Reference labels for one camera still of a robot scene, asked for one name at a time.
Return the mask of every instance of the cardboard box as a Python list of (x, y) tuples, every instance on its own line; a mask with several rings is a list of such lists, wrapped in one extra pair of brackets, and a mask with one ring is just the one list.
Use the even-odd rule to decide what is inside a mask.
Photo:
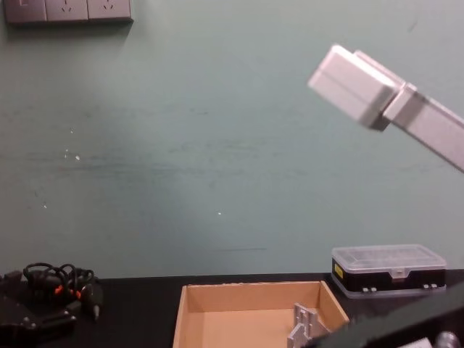
[(173, 348), (286, 348), (296, 302), (331, 331), (348, 322), (324, 282), (184, 286)]

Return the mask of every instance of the dark table surface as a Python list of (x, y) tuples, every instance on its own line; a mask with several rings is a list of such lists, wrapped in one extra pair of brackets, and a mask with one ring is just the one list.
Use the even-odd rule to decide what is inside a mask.
[[(329, 275), (324, 273), (106, 279), (102, 280), (105, 303), (100, 320), (95, 323), (81, 316), (72, 335), (41, 344), (40, 347), (171, 348), (184, 285), (320, 280), (329, 283), (351, 318), (384, 314), (418, 299), (347, 299), (330, 282)], [(448, 286), (460, 281), (464, 281), (464, 270), (447, 272)]]

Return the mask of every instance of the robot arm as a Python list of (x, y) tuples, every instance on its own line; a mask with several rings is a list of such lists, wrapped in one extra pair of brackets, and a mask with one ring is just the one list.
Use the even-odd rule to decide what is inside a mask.
[(361, 51), (333, 46), (308, 86), (367, 128), (393, 123), (464, 172), (464, 121)]

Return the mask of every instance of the clear plastic box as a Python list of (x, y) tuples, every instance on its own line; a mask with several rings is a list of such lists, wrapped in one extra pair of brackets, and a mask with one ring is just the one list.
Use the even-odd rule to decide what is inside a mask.
[(446, 261), (419, 244), (332, 250), (332, 277), (350, 298), (429, 294), (445, 289)]

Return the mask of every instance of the power socket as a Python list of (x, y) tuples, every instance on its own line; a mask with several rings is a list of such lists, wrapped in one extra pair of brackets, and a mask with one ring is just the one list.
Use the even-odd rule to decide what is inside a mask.
[(87, 0), (45, 0), (49, 22), (88, 20)]
[(46, 22), (45, 0), (4, 0), (4, 7), (9, 23)]
[(130, 0), (87, 0), (90, 20), (131, 20)]

